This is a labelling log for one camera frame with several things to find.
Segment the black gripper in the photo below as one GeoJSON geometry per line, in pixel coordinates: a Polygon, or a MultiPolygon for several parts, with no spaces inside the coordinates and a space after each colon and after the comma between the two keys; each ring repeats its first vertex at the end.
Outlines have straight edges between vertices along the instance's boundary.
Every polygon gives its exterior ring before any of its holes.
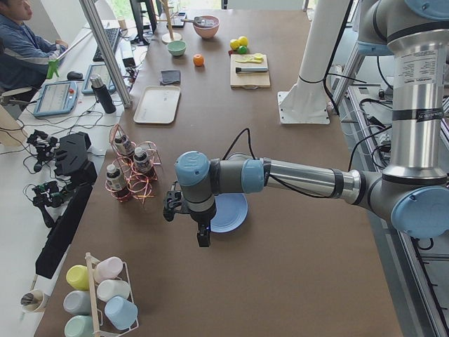
{"type": "MultiPolygon", "coordinates": [[[[181,189],[177,188],[178,181],[173,182],[163,200],[163,217],[168,222],[173,221],[175,214],[189,214],[187,203],[183,197],[181,189]]],[[[200,247],[210,246],[210,230],[197,232],[197,241],[200,247]]]]}

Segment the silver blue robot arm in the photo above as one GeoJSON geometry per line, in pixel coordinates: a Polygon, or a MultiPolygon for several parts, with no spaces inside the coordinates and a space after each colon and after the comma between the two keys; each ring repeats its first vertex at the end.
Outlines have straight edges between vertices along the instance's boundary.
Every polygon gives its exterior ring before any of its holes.
{"type": "Polygon", "coordinates": [[[186,152],[175,162],[177,181],[164,200],[164,218],[189,214],[198,225],[199,246],[205,247],[217,195],[276,186],[319,199],[344,199],[417,239],[443,234],[448,229],[448,188],[446,172],[438,165],[438,145],[448,2],[364,1],[357,45],[362,55],[394,57],[391,156],[381,173],[241,154],[209,159],[186,152]]]}

